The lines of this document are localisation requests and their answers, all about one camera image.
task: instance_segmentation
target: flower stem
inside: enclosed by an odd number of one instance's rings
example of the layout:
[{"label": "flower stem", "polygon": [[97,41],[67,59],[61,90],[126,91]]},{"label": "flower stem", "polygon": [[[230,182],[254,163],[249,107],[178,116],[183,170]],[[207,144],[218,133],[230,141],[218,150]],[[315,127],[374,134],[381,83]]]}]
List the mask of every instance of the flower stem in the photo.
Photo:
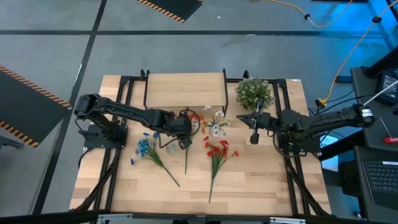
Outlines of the flower stem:
[{"label": "flower stem", "polygon": [[215,177],[212,177],[212,178],[211,178],[211,186],[210,186],[210,196],[209,196],[209,203],[210,203],[210,200],[211,200],[211,194],[213,193],[213,183],[214,183],[214,178],[215,178]]},{"label": "flower stem", "polygon": [[185,175],[187,174],[188,149],[189,149],[189,147],[185,150]]},{"label": "flower stem", "polygon": [[165,166],[162,166],[162,167],[163,167],[163,169],[165,169],[166,172],[171,176],[171,178],[173,178],[173,180],[174,180],[174,182],[177,184],[177,186],[180,187],[180,185],[179,185],[179,184],[177,183],[177,181],[174,179],[173,175],[169,172],[169,170],[168,170]]}]

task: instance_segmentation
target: white label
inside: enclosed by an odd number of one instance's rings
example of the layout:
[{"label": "white label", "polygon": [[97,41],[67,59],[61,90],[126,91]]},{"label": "white label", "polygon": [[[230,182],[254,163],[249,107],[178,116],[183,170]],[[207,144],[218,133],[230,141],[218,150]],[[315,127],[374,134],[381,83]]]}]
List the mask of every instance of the white label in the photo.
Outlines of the white label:
[{"label": "white label", "polygon": [[362,114],[362,117],[367,117],[367,116],[373,116],[373,114],[372,113],[363,113]]},{"label": "white label", "polygon": [[394,165],[394,166],[398,166],[398,162],[389,162],[389,161],[383,161],[384,165]]}]

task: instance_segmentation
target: black mat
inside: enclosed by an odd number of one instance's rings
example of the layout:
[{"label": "black mat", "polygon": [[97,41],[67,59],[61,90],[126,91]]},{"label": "black mat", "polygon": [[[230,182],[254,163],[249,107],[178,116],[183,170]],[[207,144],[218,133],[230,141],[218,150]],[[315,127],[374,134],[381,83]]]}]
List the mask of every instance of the black mat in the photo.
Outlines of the black mat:
[{"label": "black mat", "polygon": [[202,4],[198,0],[137,0],[178,22],[185,22]]},{"label": "black mat", "polygon": [[0,127],[37,147],[72,106],[0,65]]}]

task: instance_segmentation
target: yellow and black hazard stripe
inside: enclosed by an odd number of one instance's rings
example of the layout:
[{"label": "yellow and black hazard stripe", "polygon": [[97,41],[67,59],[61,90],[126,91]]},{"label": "yellow and black hazard stripe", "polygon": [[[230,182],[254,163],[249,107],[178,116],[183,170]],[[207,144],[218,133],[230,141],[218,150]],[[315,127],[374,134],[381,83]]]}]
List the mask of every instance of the yellow and black hazard stripe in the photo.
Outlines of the yellow and black hazard stripe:
[{"label": "yellow and black hazard stripe", "polygon": [[21,83],[27,85],[27,86],[30,87],[31,89],[36,90],[37,92],[43,94],[43,95],[46,96],[47,98],[49,98],[49,99],[51,99],[51,100],[57,102],[58,104],[62,105],[62,106],[65,107],[66,109],[68,109],[68,110],[71,110],[71,109],[72,109],[72,106],[71,106],[68,102],[66,102],[66,101],[64,101],[64,100],[62,100],[62,99],[60,99],[59,97],[55,96],[54,94],[50,93],[49,91],[47,91],[47,90],[45,90],[45,89],[39,87],[39,86],[36,85],[35,83],[32,83],[31,81],[27,80],[26,78],[24,78],[24,77],[18,75],[17,73],[15,73],[15,72],[9,70],[8,68],[6,68],[6,67],[4,67],[4,66],[2,66],[2,65],[0,65],[0,72],[3,72],[3,73],[9,75],[9,76],[12,77],[12,78],[15,78],[16,80],[18,80],[18,81],[20,81]]},{"label": "yellow and black hazard stripe", "polygon": [[[137,0],[137,1],[143,3],[146,6],[149,6],[152,9],[155,9],[156,11],[158,11],[162,14],[165,14],[166,16],[169,16],[170,18],[176,20],[177,22],[181,22],[181,23],[184,23],[188,19],[188,17],[190,17],[190,15],[194,11],[196,11],[196,9],[198,8],[198,6],[191,5],[191,7],[188,6],[187,8],[182,9],[181,7],[184,7],[184,5],[179,4],[179,2],[175,1],[175,0],[160,0],[160,1],[158,1],[158,0],[150,0],[150,1]],[[190,0],[190,1],[191,1],[191,3],[194,2],[194,3],[202,3],[203,4],[203,1],[198,1],[198,0]],[[170,7],[170,6],[172,6],[174,9],[179,8],[179,10],[178,10],[179,12],[185,11],[185,13],[181,13],[181,15],[173,14],[171,12],[173,10],[165,8],[165,7]]]},{"label": "yellow and black hazard stripe", "polygon": [[22,140],[24,143],[32,146],[32,147],[37,147],[40,143],[37,141],[31,139],[30,137],[26,136],[24,133],[20,132],[19,130],[13,128],[9,124],[5,123],[4,121],[0,120],[0,127],[4,128],[6,131],[9,133],[17,136],[20,140]]}]

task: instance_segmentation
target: white flowering plant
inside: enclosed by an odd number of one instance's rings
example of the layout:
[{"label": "white flowering plant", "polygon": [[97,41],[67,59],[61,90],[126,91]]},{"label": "white flowering plant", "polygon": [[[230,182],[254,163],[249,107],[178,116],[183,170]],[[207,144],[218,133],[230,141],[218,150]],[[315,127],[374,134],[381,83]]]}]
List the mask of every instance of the white flowering plant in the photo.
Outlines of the white flowering plant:
[{"label": "white flowering plant", "polygon": [[210,122],[203,122],[204,127],[209,127],[209,132],[213,137],[218,137],[219,135],[225,137],[226,133],[223,130],[223,126],[228,126],[231,123],[224,120],[224,112],[217,111],[215,114],[211,112],[211,106],[205,106],[205,110],[211,114]]},{"label": "white flowering plant", "polygon": [[264,107],[268,108],[274,102],[267,80],[247,78],[235,88],[236,102],[249,111],[256,110],[257,101],[264,99]]}]

